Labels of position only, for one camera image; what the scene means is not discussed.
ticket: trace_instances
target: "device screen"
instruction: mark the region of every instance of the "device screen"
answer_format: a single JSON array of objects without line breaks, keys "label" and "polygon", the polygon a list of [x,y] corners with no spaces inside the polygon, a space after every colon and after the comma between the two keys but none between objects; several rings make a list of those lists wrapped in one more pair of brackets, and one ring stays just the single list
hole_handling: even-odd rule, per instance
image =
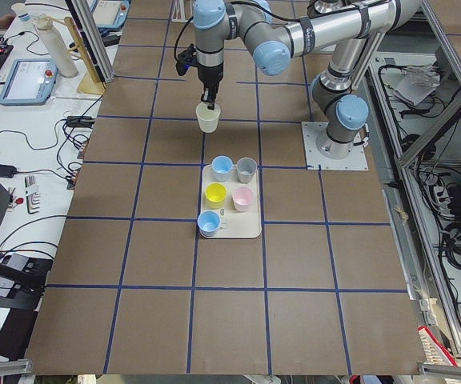
[{"label": "device screen", "polygon": [[6,92],[7,100],[36,98],[40,86],[44,83],[44,72],[49,61],[20,62],[15,68],[12,83]]}]

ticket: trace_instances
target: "white mounting plate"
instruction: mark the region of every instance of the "white mounting plate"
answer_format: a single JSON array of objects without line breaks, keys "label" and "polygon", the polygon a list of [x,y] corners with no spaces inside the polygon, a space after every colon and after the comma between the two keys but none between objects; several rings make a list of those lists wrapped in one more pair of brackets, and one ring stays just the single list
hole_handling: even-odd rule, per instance
[{"label": "white mounting plate", "polygon": [[[350,154],[343,160],[334,160],[323,156],[316,148],[316,138],[327,128],[327,122],[302,122],[303,145],[308,170],[369,170],[366,155],[362,146],[354,146]],[[362,141],[357,134],[356,142]]]}]

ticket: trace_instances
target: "black connector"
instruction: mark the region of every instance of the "black connector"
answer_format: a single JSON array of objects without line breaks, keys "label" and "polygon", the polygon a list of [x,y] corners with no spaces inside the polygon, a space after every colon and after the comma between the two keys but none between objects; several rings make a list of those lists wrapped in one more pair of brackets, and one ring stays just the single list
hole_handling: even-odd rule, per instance
[{"label": "black connector", "polygon": [[95,119],[90,116],[67,116],[65,125],[70,128],[91,128]]}]

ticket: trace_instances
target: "beige rectangular tray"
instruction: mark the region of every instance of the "beige rectangular tray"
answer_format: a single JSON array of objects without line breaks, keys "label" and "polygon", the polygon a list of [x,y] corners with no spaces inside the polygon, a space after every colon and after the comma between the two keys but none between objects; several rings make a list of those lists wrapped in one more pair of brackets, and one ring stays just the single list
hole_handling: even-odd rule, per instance
[{"label": "beige rectangular tray", "polygon": [[[211,166],[205,166],[202,171],[201,212],[212,210],[207,205],[204,191],[213,182],[217,182],[213,176],[213,170]],[[233,166],[229,180],[222,182],[222,184],[227,188],[225,202],[219,210],[212,210],[219,214],[222,219],[222,226],[216,235],[210,238],[257,238],[261,234],[261,204],[258,173],[255,172],[250,183],[242,184],[238,180],[236,166]],[[232,192],[239,186],[245,185],[254,191],[255,198],[247,212],[238,212],[232,202]]]}]

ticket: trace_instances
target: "white bottle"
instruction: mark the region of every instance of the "white bottle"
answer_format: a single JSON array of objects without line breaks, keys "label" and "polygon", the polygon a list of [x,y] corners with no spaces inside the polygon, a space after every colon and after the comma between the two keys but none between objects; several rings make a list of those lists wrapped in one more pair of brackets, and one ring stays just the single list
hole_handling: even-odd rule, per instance
[{"label": "white bottle", "polygon": [[67,52],[62,36],[54,28],[53,20],[44,14],[40,14],[35,26],[40,40],[49,51],[60,74],[66,78],[73,78],[78,74],[78,69]]}]

